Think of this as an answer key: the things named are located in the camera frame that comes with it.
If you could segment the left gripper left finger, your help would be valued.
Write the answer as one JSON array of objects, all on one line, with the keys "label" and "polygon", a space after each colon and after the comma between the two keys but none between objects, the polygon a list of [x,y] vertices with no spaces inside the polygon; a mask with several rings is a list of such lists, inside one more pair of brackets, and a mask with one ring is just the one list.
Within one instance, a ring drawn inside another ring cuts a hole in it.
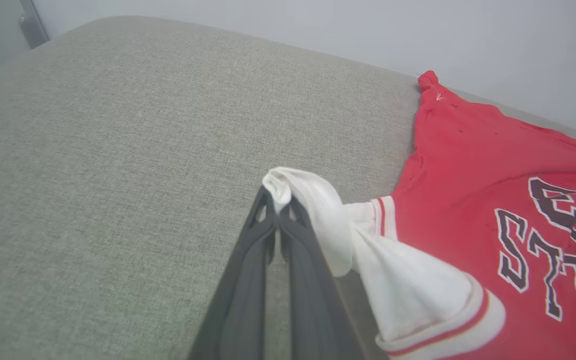
[{"label": "left gripper left finger", "polygon": [[260,187],[188,359],[265,357],[266,271],[274,259],[275,230],[272,198]]}]

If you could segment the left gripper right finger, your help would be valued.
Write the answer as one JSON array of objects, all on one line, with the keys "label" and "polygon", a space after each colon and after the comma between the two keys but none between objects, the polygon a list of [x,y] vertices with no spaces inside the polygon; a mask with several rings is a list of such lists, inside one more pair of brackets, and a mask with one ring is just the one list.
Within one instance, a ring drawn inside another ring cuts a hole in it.
[{"label": "left gripper right finger", "polygon": [[365,359],[306,208],[293,198],[278,220],[289,273],[291,358]]}]

